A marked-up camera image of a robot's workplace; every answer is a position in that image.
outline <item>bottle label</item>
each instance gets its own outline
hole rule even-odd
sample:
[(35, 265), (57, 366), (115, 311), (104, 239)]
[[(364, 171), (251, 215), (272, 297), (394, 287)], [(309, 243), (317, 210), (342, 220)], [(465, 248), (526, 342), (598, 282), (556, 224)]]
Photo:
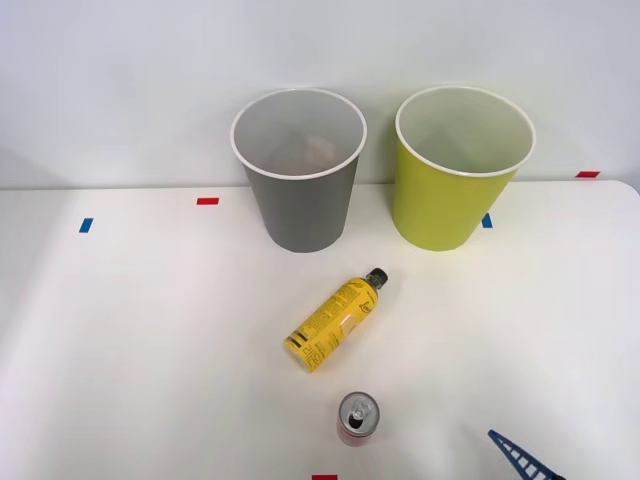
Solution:
[(353, 278), (334, 293), (285, 340), (285, 347), (313, 371), (342, 343), (378, 303), (378, 293)]

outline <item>can lid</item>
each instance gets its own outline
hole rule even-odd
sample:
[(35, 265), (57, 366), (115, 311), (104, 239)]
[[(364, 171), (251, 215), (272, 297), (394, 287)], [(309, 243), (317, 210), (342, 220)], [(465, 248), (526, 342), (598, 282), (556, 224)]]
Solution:
[(367, 281), (375, 287), (376, 290), (380, 290), (385, 283), (389, 280), (389, 276), (381, 268), (374, 268), (367, 275)]
[(371, 435), (380, 421), (380, 408), (371, 395), (352, 392), (342, 400), (338, 410), (342, 427), (354, 437)]

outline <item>yellow spray bottle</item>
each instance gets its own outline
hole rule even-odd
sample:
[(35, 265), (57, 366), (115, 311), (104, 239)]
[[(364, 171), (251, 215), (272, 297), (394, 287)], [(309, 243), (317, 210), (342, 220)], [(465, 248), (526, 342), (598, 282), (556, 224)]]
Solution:
[(364, 278), (349, 280), (285, 339), (285, 349), (313, 372), (375, 308), (387, 279), (374, 268)]

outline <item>table surface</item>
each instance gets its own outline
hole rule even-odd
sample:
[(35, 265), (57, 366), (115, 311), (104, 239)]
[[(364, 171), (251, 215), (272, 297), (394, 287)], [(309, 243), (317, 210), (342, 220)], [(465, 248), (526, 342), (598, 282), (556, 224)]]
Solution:
[[(635, 478), (637, 193), (512, 183), (433, 253), (391, 188), (356, 186), (313, 254), (271, 242), (248, 188), (0, 192), (0, 478), (513, 480), (489, 429), (568, 479)], [(376, 266), (377, 309), (303, 372), (282, 340)], [(353, 390), (381, 408), (361, 448), (335, 431)]]

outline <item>red can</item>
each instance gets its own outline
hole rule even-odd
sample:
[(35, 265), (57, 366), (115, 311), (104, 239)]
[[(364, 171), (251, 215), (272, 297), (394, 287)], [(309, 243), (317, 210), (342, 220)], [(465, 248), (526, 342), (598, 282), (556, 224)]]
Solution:
[(338, 437), (350, 447), (365, 444), (380, 422), (380, 408), (373, 397), (352, 392), (338, 408)]

